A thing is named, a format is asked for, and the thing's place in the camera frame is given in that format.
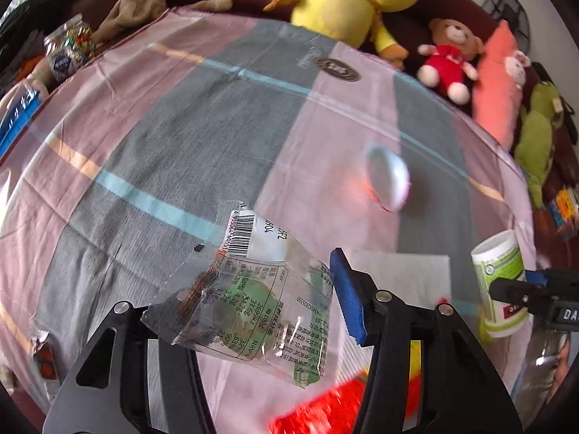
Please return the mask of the person's right hand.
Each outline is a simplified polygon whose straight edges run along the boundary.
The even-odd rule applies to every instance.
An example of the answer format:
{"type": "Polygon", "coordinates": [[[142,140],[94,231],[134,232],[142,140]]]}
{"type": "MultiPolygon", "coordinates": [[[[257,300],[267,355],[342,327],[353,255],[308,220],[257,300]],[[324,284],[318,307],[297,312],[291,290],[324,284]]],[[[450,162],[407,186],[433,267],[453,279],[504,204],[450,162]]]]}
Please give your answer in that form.
{"type": "Polygon", "coordinates": [[[554,380],[550,388],[551,398],[554,397],[554,394],[557,392],[558,388],[561,387],[561,383],[564,381],[564,378],[568,373],[569,346],[570,346],[569,342],[566,341],[561,349],[561,352],[559,353],[557,360],[557,369],[554,372],[554,380]]]}

